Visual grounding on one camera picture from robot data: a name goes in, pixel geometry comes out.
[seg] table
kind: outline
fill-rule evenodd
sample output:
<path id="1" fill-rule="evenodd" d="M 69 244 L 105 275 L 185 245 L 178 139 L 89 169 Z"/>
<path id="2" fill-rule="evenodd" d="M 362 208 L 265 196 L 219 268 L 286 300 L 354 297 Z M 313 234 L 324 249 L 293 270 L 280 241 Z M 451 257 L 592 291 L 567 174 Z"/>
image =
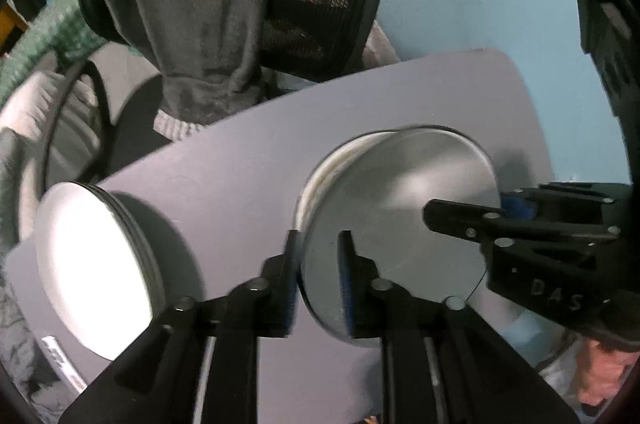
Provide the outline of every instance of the table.
<path id="1" fill-rule="evenodd" d="M 102 186 L 144 229 L 168 299 L 208 299 L 256 276 L 265 258 L 282 251 L 298 194 L 327 154 L 361 133 L 412 125 L 450 127 L 477 141 L 502 191 L 553 179 L 517 69 L 502 53 L 478 49 L 369 70 L 264 103 Z M 82 347 L 53 312 L 31 241 L 11 253 L 6 269 L 34 334 L 55 336 L 93 380 L 108 362 Z M 260 424 L 348 424 L 382 408 L 379 349 L 329 336 L 300 298 L 292 335 L 261 339 L 259 354 Z"/>

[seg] gray plate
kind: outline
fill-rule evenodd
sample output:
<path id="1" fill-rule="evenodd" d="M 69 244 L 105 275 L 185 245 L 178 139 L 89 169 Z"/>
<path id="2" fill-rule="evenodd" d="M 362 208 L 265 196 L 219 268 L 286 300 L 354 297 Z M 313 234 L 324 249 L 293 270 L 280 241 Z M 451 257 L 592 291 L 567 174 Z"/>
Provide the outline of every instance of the gray plate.
<path id="1" fill-rule="evenodd" d="M 393 133 L 352 162 L 322 193 L 303 241 L 302 287 L 316 319 L 348 340 L 340 299 L 336 239 L 351 230 L 358 254 L 380 276 L 432 301 L 467 299 L 484 275 L 479 245 L 433 233 L 422 221 L 431 199 L 499 207 L 484 151 L 444 128 Z"/>

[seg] screw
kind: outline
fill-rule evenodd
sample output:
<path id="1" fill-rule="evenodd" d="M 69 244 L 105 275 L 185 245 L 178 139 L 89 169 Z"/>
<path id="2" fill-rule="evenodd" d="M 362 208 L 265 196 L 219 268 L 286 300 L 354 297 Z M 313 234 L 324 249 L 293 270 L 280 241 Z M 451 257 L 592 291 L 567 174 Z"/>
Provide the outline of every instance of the screw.
<path id="1" fill-rule="evenodd" d="M 494 244 L 497 245 L 498 247 L 511 247 L 511 245 L 513 245 L 514 242 L 511 239 L 501 238 L 494 241 Z"/>
<path id="2" fill-rule="evenodd" d="M 193 298 L 189 296 L 183 296 L 178 300 L 178 303 L 174 305 L 174 309 L 182 312 L 182 311 L 191 310 L 195 305 L 196 305 L 196 302 L 193 300 Z"/>
<path id="3" fill-rule="evenodd" d="M 246 287 L 249 290 L 265 290 L 268 286 L 269 281 L 260 276 L 252 278 L 246 283 Z"/>
<path id="4" fill-rule="evenodd" d="M 371 286 L 374 290 L 389 290 L 393 285 L 393 283 L 385 278 L 376 278 L 371 282 Z"/>
<path id="5" fill-rule="evenodd" d="M 451 310 L 462 310 L 465 308 L 465 302 L 457 296 L 449 296 L 445 300 L 445 304 L 447 305 L 447 308 Z"/>

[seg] wall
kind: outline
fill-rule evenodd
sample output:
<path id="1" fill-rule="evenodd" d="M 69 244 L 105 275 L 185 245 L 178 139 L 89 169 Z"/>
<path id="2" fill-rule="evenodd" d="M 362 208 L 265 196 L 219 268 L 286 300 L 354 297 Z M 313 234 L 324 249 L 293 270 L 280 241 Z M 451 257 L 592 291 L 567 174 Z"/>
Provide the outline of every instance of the wall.
<path id="1" fill-rule="evenodd" d="M 628 181 L 617 120 L 579 46 L 575 0 L 382 0 L 401 59 L 491 46 L 529 87 L 557 179 Z"/>

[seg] blue wall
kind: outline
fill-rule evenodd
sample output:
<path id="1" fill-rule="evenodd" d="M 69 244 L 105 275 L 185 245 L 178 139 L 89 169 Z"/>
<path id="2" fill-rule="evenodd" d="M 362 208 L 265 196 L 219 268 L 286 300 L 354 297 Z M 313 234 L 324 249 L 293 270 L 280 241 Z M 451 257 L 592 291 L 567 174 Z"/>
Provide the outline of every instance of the blue wall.
<path id="1" fill-rule="evenodd" d="M 505 52 L 529 87 L 556 178 L 628 181 L 618 122 L 580 49 L 575 0 L 382 0 L 378 19 L 401 59 Z"/>

